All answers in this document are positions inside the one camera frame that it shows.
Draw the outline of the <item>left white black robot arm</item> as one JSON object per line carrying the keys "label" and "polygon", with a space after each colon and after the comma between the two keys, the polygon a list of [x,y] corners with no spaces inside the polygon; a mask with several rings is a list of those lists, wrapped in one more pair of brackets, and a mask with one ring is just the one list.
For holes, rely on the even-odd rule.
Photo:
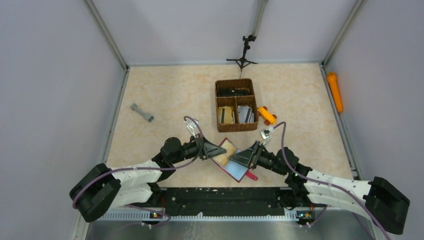
{"label": "left white black robot arm", "polygon": [[135,203],[147,203],[153,198],[158,182],[166,180],[184,160],[207,160],[225,154],[220,147],[202,136],[191,136],[181,143],[168,138],[152,159],[127,167],[94,166],[69,192],[72,207],[87,223],[102,217],[108,210]]}

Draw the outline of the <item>red leather card holder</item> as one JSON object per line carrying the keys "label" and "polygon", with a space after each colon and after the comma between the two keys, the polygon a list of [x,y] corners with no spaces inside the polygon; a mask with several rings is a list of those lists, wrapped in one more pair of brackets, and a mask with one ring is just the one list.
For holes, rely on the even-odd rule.
{"label": "red leather card holder", "polygon": [[245,167],[242,166],[234,161],[229,160],[229,163],[225,166],[222,167],[220,164],[218,164],[217,162],[215,162],[214,157],[212,158],[212,161],[219,167],[221,168],[227,175],[229,175],[232,179],[234,179],[237,183],[240,183],[242,181],[243,178],[247,177],[248,179],[252,180],[252,181],[258,181],[259,177],[257,175],[255,175],[254,173],[250,172],[250,170]]}

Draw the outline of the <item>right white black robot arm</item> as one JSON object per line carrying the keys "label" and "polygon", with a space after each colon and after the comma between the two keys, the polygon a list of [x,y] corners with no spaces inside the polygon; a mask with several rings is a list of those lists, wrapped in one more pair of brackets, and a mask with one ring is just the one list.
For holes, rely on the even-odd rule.
{"label": "right white black robot arm", "polygon": [[302,165],[288,147],[274,154],[258,141],[229,159],[250,169],[260,166],[286,176],[284,182],[293,192],[313,204],[363,216],[391,234],[404,232],[411,202],[385,178],[376,176],[369,181],[335,177]]}

